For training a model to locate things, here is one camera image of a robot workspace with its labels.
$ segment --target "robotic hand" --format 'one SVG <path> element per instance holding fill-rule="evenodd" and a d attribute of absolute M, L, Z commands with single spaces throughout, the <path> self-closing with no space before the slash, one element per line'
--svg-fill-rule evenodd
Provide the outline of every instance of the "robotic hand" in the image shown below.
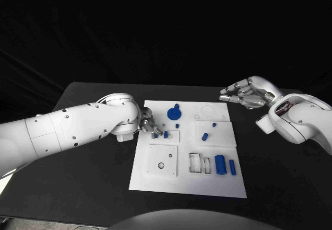
<path fill-rule="evenodd" d="M 119 141 L 127 141 L 140 130 L 163 134 L 155 125 L 152 110 L 140 109 L 126 93 L 110 94 L 97 103 L 0 124 L 0 179 L 19 166 L 110 133 Z"/>
<path fill-rule="evenodd" d="M 238 90 L 238 96 L 224 95 Z M 332 155 L 332 107 L 308 94 L 285 95 L 276 85 L 253 76 L 220 92 L 220 100 L 243 104 L 250 110 L 270 107 L 256 124 L 269 134 L 274 130 L 295 144 L 315 140 Z"/>

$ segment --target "blue object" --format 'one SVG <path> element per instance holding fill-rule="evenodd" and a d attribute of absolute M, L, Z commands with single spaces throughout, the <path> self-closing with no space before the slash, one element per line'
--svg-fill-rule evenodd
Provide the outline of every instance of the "blue object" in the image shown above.
<path fill-rule="evenodd" d="M 222 155 L 215 156 L 215 170 L 217 174 L 225 175 L 227 174 L 227 164 L 225 164 L 225 157 Z"/>
<path fill-rule="evenodd" d="M 231 167 L 231 174 L 233 176 L 237 176 L 235 166 L 234 166 L 234 160 L 230 160 L 230 167 Z"/>
<path fill-rule="evenodd" d="M 182 112 L 179 110 L 179 104 L 175 104 L 175 107 L 168 111 L 168 118 L 170 120 L 178 120 L 182 117 Z"/>
<path fill-rule="evenodd" d="M 208 139 L 208 134 L 205 133 L 204 135 L 202 135 L 202 140 L 205 141 L 207 139 Z"/>

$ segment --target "white board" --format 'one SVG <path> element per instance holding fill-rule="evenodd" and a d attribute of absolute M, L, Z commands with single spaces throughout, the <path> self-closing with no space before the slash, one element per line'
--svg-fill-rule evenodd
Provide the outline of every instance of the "white board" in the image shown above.
<path fill-rule="evenodd" d="M 168 118 L 168 110 L 179 104 L 182 117 L 172 121 Z M 163 136 L 152 139 L 150 132 L 139 134 L 136 147 L 133 172 L 130 180 L 130 190 L 155 191 L 166 193 L 183 193 L 208 196 L 228 196 L 247 198 L 244 180 L 241 174 L 240 161 L 237 156 L 235 139 L 233 124 L 230 120 L 228 108 L 225 103 L 204 102 L 170 102 L 170 101 L 146 101 L 145 107 L 153 112 L 156 125 L 162 131 L 173 132 L 173 139 L 168 140 Z M 209 136 L 202 143 L 201 133 L 208 132 Z M 169 146 L 178 147 L 178 161 L 170 161 L 172 167 L 176 165 L 176 173 L 168 176 L 152 176 L 147 169 L 155 167 L 155 173 L 163 174 L 166 168 L 158 168 L 162 158 L 173 151 Z M 199 154 L 201 173 L 191 172 L 189 154 Z M 227 174 L 217 174 L 215 155 L 224 155 L 227 161 Z M 234 160 L 237 175 L 231 175 L 230 160 Z M 209 174 L 205 173 L 205 167 L 209 165 Z"/>

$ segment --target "white plastic base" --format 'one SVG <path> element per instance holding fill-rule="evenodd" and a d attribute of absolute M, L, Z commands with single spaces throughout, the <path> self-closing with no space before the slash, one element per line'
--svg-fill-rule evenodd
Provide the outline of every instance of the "white plastic base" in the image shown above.
<path fill-rule="evenodd" d="M 181 106 L 179 110 L 182 111 L 182 117 L 176 121 L 172 121 L 168 118 L 168 110 L 175 107 L 176 103 Z M 156 140 L 152 138 L 150 132 L 140 132 L 130 190 L 247 198 L 227 104 L 146 101 L 145 106 L 153 111 L 155 122 L 160 130 L 168 130 L 170 133 L 172 131 L 179 132 L 179 143 L 175 141 L 163 141 L 163 136 L 159 136 Z M 195 128 L 195 121 L 208 121 L 208 129 L 212 128 L 212 123 L 217 122 L 217 126 L 209 130 L 211 136 L 208 137 L 204 146 L 198 146 L 196 144 L 195 137 L 198 128 Z M 217 141 L 212 138 L 221 130 L 222 135 L 220 135 L 217 140 L 220 143 L 224 143 L 227 147 L 217 144 Z M 149 168 L 147 155 L 150 153 L 150 145 L 178 146 L 178 167 L 175 177 L 152 177 L 146 174 Z M 191 153 L 199 154 L 201 173 L 191 172 L 189 170 Z M 215 155 L 225 156 L 227 175 L 217 174 Z M 208 164 L 205 164 L 207 160 L 204 158 L 209 159 L 211 174 L 205 173 Z M 231 175 L 230 160 L 234 160 L 237 176 Z"/>

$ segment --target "blue disc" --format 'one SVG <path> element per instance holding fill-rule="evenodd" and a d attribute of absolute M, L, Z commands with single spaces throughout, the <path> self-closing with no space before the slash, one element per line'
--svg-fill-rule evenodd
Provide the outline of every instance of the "blue disc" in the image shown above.
<path fill-rule="evenodd" d="M 179 118 L 182 117 L 182 112 L 181 112 L 181 110 L 178 109 L 178 108 L 172 108 L 172 109 L 169 109 L 169 111 L 168 111 L 168 118 L 170 119 L 170 120 L 178 120 Z"/>

